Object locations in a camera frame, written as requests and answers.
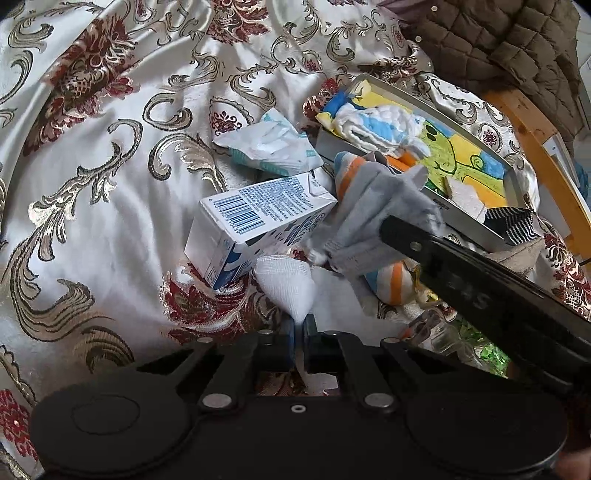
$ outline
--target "brown quilted jacket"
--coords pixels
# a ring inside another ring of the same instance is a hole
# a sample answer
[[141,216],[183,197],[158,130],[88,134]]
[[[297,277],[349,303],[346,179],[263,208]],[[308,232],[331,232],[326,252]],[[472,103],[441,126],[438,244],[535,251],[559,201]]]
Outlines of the brown quilted jacket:
[[431,57],[436,75],[477,95],[520,88],[571,142],[583,126],[571,0],[433,0],[404,29]]

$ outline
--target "metal screw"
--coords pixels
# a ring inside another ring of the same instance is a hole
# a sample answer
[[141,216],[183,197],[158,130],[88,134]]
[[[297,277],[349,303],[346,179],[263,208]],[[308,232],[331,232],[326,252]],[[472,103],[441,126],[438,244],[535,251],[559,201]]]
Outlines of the metal screw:
[[365,397],[365,403],[370,407],[388,408],[394,403],[394,397],[387,393],[370,393]]
[[202,403],[209,408],[226,408],[232,403],[232,397],[225,393],[210,393],[203,397]]

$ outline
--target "white paper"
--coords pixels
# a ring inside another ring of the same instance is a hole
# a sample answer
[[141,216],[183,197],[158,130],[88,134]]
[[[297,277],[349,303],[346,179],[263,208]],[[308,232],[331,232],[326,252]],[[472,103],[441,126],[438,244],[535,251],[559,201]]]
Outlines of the white paper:
[[257,124],[225,132],[215,143],[228,148],[234,162],[283,177],[310,171],[324,163],[308,136],[299,134],[274,108]]

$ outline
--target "green drawn figure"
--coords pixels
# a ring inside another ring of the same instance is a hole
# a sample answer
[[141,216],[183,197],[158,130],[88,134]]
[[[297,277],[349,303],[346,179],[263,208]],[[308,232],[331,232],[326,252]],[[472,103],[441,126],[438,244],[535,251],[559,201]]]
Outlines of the green drawn figure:
[[505,167],[498,160],[439,122],[425,121],[419,138],[431,149],[431,156],[419,161],[429,170],[428,188],[447,197],[445,177],[460,181],[470,177],[465,183],[472,184],[481,199],[480,192],[486,190],[505,197]]

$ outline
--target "crumpled tissue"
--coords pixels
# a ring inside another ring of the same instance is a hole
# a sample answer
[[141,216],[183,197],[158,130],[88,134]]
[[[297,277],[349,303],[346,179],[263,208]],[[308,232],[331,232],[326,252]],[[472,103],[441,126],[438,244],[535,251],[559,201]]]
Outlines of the crumpled tissue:
[[222,133],[214,142],[227,147],[235,163],[283,177],[310,171],[324,163],[308,136],[299,134],[274,108],[260,122]]
[[431,149],[419,138],[425,119],[397,105],[379,105],[357,110],[344,104],[332,122],[335,133],[356,147],[370,152],[401,157],[409,151],[419,160],[431,155]]
[[310,266],[285,255],[269,255],[256,260],[254,274],[267,298],[302,324],[316,297]]

